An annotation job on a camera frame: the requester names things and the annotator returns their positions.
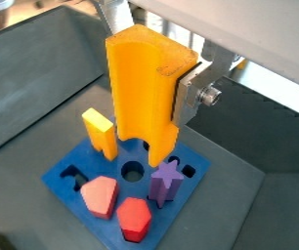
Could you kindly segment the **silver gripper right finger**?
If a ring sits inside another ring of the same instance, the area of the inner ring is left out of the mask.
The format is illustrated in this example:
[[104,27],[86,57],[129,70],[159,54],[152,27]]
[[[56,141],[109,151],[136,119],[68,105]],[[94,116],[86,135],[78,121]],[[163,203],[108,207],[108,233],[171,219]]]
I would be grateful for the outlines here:
[[196,116],[201,104],[213,106],[221,92],[213,83],[231,70],[240,57],[209,40],[201,56],[209,64],[199,62],[177,79],[171,120],[181,128]]

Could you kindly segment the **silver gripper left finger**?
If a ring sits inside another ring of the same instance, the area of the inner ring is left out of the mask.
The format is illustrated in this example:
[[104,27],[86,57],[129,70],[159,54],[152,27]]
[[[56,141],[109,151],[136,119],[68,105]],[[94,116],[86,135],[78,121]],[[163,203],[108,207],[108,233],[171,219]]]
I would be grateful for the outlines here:
[[94,0],[94,8],[109,35],[135,24],[128,0]]

